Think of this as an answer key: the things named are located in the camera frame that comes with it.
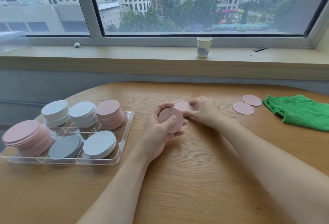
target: hand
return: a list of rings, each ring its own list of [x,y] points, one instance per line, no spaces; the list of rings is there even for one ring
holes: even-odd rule
[[[224,115],[220,112],[220,105],[213,98],[198,97],[189,102],[189,104],[199,105],[197,111],[181,111],[184,117],[193,117],[197,121],[212,128],[216,128],[220,118]]]
[[[162,153],[169,139],[183,135],[185,132],[185,130],[180,129],[174,134],[167,133],[167,130],[175,123],[176,116],[171,116],[162,124],[159,123],[158,115],[160,111],[173,106],[174,104],[172,103],[163,103],[156,106],[145,123],[141,140],[138,142],[138,147],[147,155],[149,161],[154,160]]]

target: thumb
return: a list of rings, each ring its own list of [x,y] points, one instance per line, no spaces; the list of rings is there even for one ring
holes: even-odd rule
[[[182,110],[181,113],[183,114],[183,117],[194,117],[194,118],[196,118],[197,111]]]
[[[177,117],[173,115],[160,125],[162,125],[165,130],[168,130],[170,127],[174,126],[176,119]]]

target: forearm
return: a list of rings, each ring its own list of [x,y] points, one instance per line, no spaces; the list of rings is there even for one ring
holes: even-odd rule
[[[97,201],[77,224],[130,224],[148,166],[145,155],[135,147]]]
[[[234,119],[220,118],[217,130],[293,220],[329,223],[329,177],[254,135]]]

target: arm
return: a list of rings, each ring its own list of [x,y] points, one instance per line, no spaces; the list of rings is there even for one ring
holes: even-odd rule
[[[175,116],[171,116],[162,124],[158,122],[160,111],[173,106],[174,104],[165,103],[153,110],[140,141],[101,196],[77,224],[133,223],[139,192],[149,163],[161,154],[169,139],[184,134],[183,129],[175,134],[166,133],[174,124]]]
[[[212,98],[183,115],[218,130],[232,144],[265,190],[298,224],[329,223],[329,177],[224,116]]]

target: window sill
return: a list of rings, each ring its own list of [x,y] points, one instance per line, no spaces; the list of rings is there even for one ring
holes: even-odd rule
[[[31,46],[0,54],[2,69],[329,80],[329,56],[314,49]]]

